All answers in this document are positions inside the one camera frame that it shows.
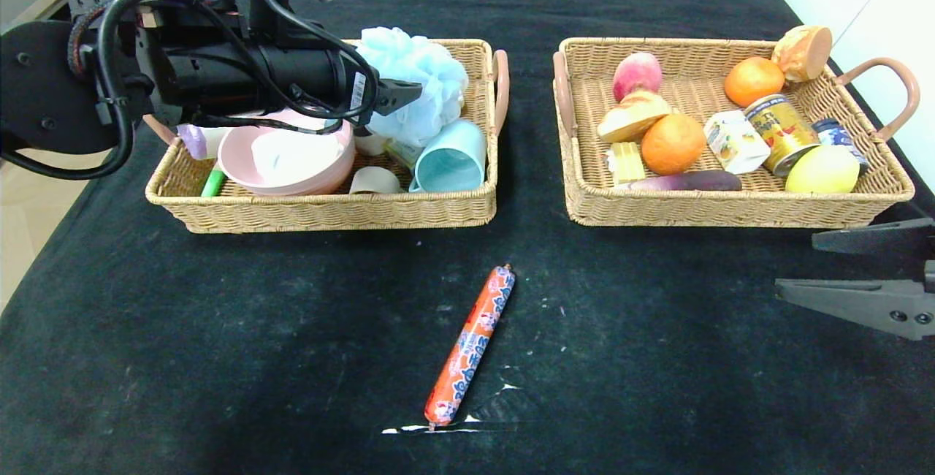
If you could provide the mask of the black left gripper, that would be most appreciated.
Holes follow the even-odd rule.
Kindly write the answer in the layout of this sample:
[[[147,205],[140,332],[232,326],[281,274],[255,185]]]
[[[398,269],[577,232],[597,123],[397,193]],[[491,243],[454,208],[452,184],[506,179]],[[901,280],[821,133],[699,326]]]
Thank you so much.
[[[376,73],[351,46],[289,48],[258,45],[268,91],[284,107],[310,118],[364,125],[373,112]],[[380,79],[374,112],[387,116],[420,99],[421,83]]]

